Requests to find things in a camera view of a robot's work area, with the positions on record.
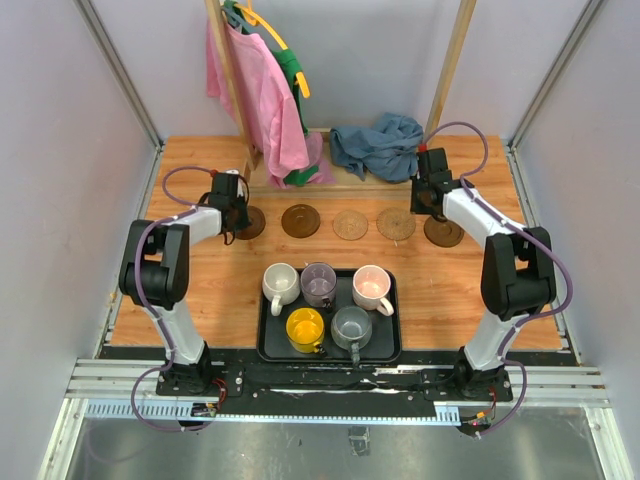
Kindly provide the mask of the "woven rattan coaster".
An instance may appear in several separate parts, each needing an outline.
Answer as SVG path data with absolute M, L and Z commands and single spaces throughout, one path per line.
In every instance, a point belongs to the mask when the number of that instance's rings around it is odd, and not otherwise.
M 409 211 L 390 207 L 379 213 L 376 218 L 376 227 L 385 238 L 403 241 L 413 235 L 416 222 Z

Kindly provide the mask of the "dark wooden coaster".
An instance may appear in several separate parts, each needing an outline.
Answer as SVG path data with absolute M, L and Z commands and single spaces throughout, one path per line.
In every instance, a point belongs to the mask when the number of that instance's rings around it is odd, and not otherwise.
M 255 206 L 247 209 L 249 225 L 236 233 L 239 240 L 252 240 L 262 234 L 266 226 L 266 219 L 263 211 Z
M 464 230 L 455 222 L 438 221 L 429 217 L 424 224 L 424 235 L 434 245 L 442 248 L 452 248 L 461 243 Z

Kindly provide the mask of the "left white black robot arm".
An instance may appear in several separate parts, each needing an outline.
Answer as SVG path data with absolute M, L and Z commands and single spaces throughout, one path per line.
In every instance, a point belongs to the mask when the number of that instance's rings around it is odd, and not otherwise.
M 250 226 L 246 179 L 236 170 L 209 174 L 210 190 L 187 210 L 131 223 L 118 278 L 122 295 L 144 309 L 162 339 L 161 384 L 195 396 L 207 393 L 215 379 L 209 347 L 186 302 L 190 248 L 218 236 L 228 246 Z

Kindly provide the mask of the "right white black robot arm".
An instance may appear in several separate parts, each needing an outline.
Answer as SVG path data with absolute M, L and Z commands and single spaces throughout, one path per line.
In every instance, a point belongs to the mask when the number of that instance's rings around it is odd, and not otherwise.
M 485 313 L 446 382 L 466 400 L 503 384 L 505 355 L 524 320 L 556 298 L 551 241 L 542 227 L 514 223 L 463 179 L 454 179 L 445 150 L 418 148 L 411 211 L 457 225 L 483 248 L 480 291 Z

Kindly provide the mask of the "brown glass coaster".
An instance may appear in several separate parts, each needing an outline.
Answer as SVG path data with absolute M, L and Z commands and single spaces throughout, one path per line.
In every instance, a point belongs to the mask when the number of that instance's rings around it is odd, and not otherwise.
M 319 212 L 308 204 L 296 204 L 287 208 L 281 218 L 284 232 L 294 238 L 307 238 L 320 227 Z

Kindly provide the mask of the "light woven coaster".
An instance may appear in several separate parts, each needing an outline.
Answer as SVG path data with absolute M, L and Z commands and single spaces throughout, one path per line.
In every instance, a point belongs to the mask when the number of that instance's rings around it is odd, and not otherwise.
M 333 222 L 334 233 L 343 240 L 355 241 L 362 238 L 368 231 L 366 216 L 355 210 L 339 212 Z

